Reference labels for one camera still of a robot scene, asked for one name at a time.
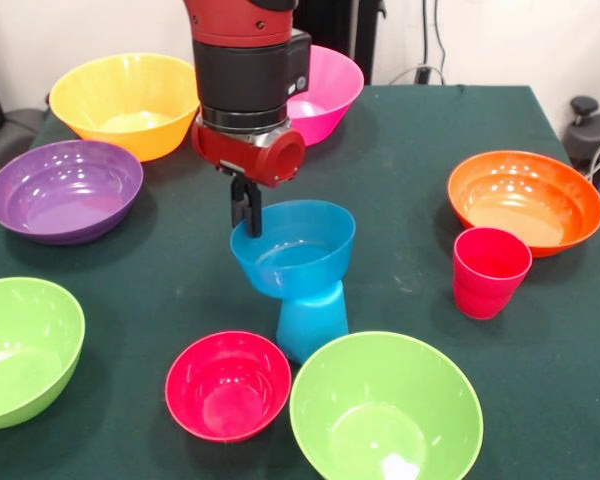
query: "dark green table cover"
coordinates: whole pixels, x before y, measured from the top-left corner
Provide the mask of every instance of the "dark green table cover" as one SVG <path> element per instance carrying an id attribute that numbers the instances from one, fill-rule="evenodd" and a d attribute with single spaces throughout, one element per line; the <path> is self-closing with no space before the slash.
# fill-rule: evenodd
<path id="1" fill-rule="evenodd" d="M 50 116 L 37 144 L 67 138 Z M 566 160 L 528 88 L 367 88 L 333 136 L 309 149 L 297 179 L 265 190 L 264 201 L 324 198 L 353 212 L 351 330 L 415 336 L 464 370 L 485 420 L 468 478 L 600 480 L 600 232 L 536 261 L 491 322 L 453 305 L 450 250 L 461 226 L 446 181 L 462 159 L 490 149 Z M 256 293 L 231 256 L 226 176 L 188 139 L 145 172 L 129 216 L 94 243 L 37 245 L 0 227 L 0 277 L 57 282 L 87 319 L 66 390 L 34 420 L 0 431 L 0 479 L 318 478 L 288 409 L 228 446 L 169 416 L 164 380 L 178 353 L 226 329 L 273 338 L 279 304 Z"/>

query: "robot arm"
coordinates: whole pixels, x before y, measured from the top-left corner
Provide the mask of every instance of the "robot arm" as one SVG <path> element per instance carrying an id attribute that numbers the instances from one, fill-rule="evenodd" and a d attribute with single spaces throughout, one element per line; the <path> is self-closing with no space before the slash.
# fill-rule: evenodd
<path id="1" fill-rule="evenodd" d="M 311 38 L 292 30 L 297 0 L 185 0 L 200 97 L 196 151 L 232 175 L 232 222 L 262 231 L 258 184 L 292 179 L 304 160 L 287 99 L 308 88 Z"/>

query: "white wall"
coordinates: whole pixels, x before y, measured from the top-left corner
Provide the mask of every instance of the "white wall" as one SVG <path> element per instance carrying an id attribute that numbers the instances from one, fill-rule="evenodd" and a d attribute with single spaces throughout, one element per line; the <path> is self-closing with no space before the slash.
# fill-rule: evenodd
<path id="1" fill-rule="evenodd" d="M 428 1 L 429 61 L 437 64 Z M 571 119 L 572 96 L 600 101 L 600 0 L 439 1 L 447 83 L 529 84 L 558 131 Z M 385 2 L 374 83 L 418 65 L 422 55 L 421 0 Z M 7 110 L 42 107 L 63 73 L 114 53 L 192 61 L 190 38 L 182 0 L 0 0 L 0 99 Z"/>
<path id="2" fill-rule="evenodd" d="M 438 65 L 429 1 L 429 62 Z M 421 0 L 385 0 L 374 83 L 422 60 Z M 554 129 L 571 120 L 569 100 L 600 102 L 600 0 L 439 0 L 448 84 L 531 85 Z M 413 74 L 398 83 L 412 83 Z"/>
<path id="3" fill-rule="evenodd" d="M 0 0 L 3 109 L 44 106 L 55 81 L 88 60 L 153 52 L 193 61 L 182 0 Z"/>

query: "blue bowl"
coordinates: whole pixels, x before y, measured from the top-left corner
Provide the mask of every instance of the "blue bowl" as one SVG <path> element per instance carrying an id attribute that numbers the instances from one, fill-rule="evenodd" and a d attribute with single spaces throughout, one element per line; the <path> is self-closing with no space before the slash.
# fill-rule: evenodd
<path id="1" fill-rule="evenodd" d="M 348 210 L 322 200 L 293 200 L 262 210 L 262 236 L 245 223 L 231 234 L 231 251 L 253 287 L 274 298 L 317 295 L 349 268 L 356 222 Z"/>

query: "purple bowl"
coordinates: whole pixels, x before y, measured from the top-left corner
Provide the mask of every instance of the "purple bowl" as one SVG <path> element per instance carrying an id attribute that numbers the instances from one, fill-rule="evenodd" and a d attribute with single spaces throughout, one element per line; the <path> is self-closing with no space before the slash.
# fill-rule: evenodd
<path id="1" fill-rule="evenodd" d="M 43 145 L 0 170 L 0 224 L 40 243 L 89 242 L 120 223 L 143 176 L 138 159 L 115 145 Z"/>

